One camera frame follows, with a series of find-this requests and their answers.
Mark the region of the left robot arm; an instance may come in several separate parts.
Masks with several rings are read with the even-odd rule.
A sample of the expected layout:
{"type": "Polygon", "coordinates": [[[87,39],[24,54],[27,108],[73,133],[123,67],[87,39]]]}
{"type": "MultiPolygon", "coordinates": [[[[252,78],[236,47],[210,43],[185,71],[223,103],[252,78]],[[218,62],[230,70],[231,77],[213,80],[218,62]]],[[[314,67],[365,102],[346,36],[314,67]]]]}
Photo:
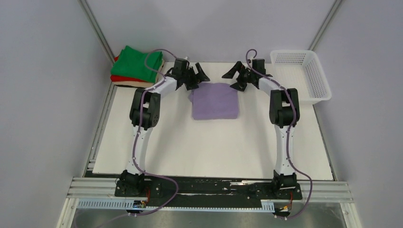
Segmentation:
{"type": "Polygon", "coordinates": [[[192,67],[187,59],[177,58],[160,82],[149,88],[136,89],[129,113],[134,129],[133,151],[126,170],[119,177],[119,183],[132,195],[141,196],[145,192],[147,173],[142,167],[152,130],[160,118],[162,98],[182,85],[189,91],[199,88],[201,82],[209,81],[200,63],[192,67]]]}

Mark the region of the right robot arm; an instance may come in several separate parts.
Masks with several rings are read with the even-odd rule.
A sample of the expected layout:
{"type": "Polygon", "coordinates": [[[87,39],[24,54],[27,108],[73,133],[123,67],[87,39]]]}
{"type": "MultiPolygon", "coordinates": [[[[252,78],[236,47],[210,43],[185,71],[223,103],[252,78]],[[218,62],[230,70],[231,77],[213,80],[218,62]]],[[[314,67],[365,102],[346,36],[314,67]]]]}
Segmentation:
{"type": "Polygon", "coordinates": [[[238,74],[236,82],[230,85],[238,91],[245,91],[248,84],[265,92],[269,98],[269,120],[276,133],[276,163],[271,184],[272,194],[284,198],[291,190],[299,191],[295,167],[290,164],[293,155],[293,135],[299,120],[299,101],[297,89],[286,89],[273,76],[266,73],[265,60],[253,59],[245,66],[238,61],[222,78],[232,79],[238,74]]]}

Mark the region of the purple t shirt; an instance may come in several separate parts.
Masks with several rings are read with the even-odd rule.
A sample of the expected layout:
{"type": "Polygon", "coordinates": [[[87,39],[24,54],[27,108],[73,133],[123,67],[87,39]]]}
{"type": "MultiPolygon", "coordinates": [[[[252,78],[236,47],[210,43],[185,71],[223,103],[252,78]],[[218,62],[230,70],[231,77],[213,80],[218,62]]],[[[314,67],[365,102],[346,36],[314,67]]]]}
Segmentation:
{"type": "Polygon", "coordinates": [[[238,91],[227,83],[200,83],[188,98],[194,120],[236,119],[240,113],[238,91]]]}

